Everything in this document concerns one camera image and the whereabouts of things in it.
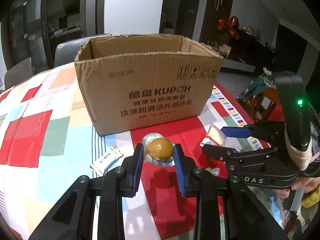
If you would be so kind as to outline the person's right hand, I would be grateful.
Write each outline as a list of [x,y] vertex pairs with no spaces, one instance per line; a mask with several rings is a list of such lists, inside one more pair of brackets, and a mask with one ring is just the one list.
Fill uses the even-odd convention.
[[320,178],[298,178],[294,184],[288,188],[283,190],[274,190],[277,197],[279,198],[287,198],[290,194],[290,191],[297,191],[299,189],[304,188],[304,193],[313,192],[317,189],[320,183]]

